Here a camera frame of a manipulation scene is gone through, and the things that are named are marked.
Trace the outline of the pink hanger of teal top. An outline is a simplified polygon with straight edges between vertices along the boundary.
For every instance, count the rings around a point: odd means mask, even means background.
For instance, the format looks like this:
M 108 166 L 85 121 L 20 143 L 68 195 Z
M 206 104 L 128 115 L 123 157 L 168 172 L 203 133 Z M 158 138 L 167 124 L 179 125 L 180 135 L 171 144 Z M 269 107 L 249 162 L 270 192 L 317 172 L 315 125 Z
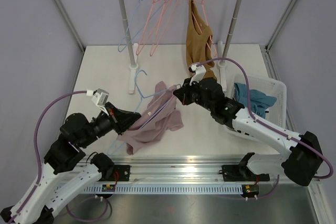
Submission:
M 180 0 L 152 0 L 152 3 L 155 4 L 159 1 L 163 1 L 163 6 L 159 19 L 153 28 L 155 29 L 155 37 L 150 50 L 151 57 L 155 54 L 160 41 L 165 35 L 169 26 L 169 22 L 171 21 Z

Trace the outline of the pink mauve tank top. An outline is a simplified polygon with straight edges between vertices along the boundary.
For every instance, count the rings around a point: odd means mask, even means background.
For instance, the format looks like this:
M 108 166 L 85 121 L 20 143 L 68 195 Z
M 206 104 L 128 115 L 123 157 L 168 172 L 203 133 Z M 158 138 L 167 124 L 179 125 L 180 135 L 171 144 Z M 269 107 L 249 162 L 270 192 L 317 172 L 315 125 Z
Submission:
M 177 131 L 184 127 L 182 115 L 176 109 L 177 98 L 173 95 L 177 87 L 172 85 L 168 88 L 163 81 L 158 82 L 154 96 L 140 119 L 117 137 L 118 141 L 126 143 L 128 155 L 159 142 L 167 130 Z

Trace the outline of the pink hanger of striped top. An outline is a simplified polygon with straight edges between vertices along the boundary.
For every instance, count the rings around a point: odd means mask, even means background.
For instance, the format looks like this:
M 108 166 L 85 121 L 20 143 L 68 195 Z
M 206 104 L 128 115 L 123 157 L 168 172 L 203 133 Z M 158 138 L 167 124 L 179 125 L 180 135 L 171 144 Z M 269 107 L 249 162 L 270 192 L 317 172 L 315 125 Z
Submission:
M 152 0 L 152 4 L 151 4 L 151 8 L 150 8 L 150 11 L 149 11 L 149 14 L 148 14 L 148 17 L 147 17 L 147 20 L 146 20 L 146 23 L 144 25 L 144 28 L 143 28 L 143 32 L 142 32 L 142 36 L 141 36 L 141 39 L 138 43 L 138 47 L 136 49 L 136 55 L 139 56 L 140 53 L 142 52 L 144 46 L 147 44 L 147 42 L 151 39 L 153 33 L 156 31 L 158 31 L 160 25 L 161 25 L 161 20 L 163 18 L 163 15 L 165 13 L 165 6 L 166 5 L 170 5 L 170 1 L 171 0 Z M 157 5 L 157 3 L 162 3 L 162 8 L 157 8 L 157 10 L 161 10 L 161 15 L 160 15 L 160 18 L 159 20 L 155 23 L 155 25 L 151 22 L 151 19 L 154 17 L 155 15 L 155 6 Z

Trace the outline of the light blue wire hanger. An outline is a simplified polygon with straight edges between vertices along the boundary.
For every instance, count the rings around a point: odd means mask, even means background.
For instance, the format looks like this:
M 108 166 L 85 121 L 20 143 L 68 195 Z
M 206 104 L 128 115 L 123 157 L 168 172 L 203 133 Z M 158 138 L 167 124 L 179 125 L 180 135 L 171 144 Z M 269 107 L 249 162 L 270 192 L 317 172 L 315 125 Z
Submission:
M 144 23 L 141 27 L 138 26 L 138 30 L 136 33 L 132 34 L 130 29 L 134 28 L 134 26 L 132 25 L 134 17 L 136 14 L 139 13 L 139 9 L 141 6 L 143 6 L 143 2 L 146 1 L 148 2 L 149 0 L 138 0 L 137 6 L 135 7 L 132 15 L 130 16 L 130 19 L 127 19 L 126 10 L 122 10 L 122 7 L 124 6 L 124 2 L 122 1 L 121 13 L 122 15 L 124 15 L 122 19 L 124 21 L 125 36 L 120 40 L 118 44 L 118 52 L 123 52 L 129 46 L 133 46 L 138 34 L 144 31 L 146 23 Z M 152 0 L 152 1 L 153 5 L 155 5 L 156 2 L 163 2 L 164 0 Z

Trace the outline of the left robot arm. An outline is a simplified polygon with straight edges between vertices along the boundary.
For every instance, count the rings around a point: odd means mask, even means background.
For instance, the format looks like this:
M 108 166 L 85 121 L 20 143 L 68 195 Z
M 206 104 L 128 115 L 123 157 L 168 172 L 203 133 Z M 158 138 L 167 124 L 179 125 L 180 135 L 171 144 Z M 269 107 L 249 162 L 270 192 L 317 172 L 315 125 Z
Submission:
M 111 131 L 121 135 L 140 117 L 140 113 L 119 110 L 110 102 L 91 121 L 82 113 L 68 116 L 58 139 L 44 157 L 36 181 L 16 205 L 1 211 L 2 219 L 7 223 L 53 223 L 60 211 L 86 187 L 99 180 L 117 178 L 111 158 L 98 153 L 78 175 L 59 185 L 85 157 L 84 148 Z

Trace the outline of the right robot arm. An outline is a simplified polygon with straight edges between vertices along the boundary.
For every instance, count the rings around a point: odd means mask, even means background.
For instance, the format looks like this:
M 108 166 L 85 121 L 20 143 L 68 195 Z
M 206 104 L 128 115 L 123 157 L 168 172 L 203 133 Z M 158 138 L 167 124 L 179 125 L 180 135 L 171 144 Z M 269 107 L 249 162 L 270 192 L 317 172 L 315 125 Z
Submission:
M 278 152 L 264 157 L 246 154 L 238 167 L 244 180 L 259 174 L 284 174 L 294 183 L 308 186 L 322 164 L 322 151 L 315 134 L 309 131 L 300 134 L 251 116 L 247 107 L 227 97 L 213 78 L 200 82 L 185 79 L 173 94 L 183 105 L 196 103 L 208 110 L 217 123 L 247 133 Z

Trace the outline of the teal blue tank top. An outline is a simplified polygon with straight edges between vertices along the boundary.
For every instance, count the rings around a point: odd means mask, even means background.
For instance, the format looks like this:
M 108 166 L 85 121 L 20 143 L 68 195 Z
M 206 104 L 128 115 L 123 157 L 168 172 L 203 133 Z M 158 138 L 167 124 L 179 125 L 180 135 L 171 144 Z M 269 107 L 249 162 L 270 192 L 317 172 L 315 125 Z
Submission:
M 248 106 L 248 96 L 247 96 L 247 86 L 243 83 L 235 82 L 234 83 L 234 99 L 243 104 L 245 107 Z M 258 116 L 265 118 L 266 111 L 274 106 L 277 98 L 268 96 L 263 92 L 258 90 L 250 90 L 250 108 L 253 113 Z

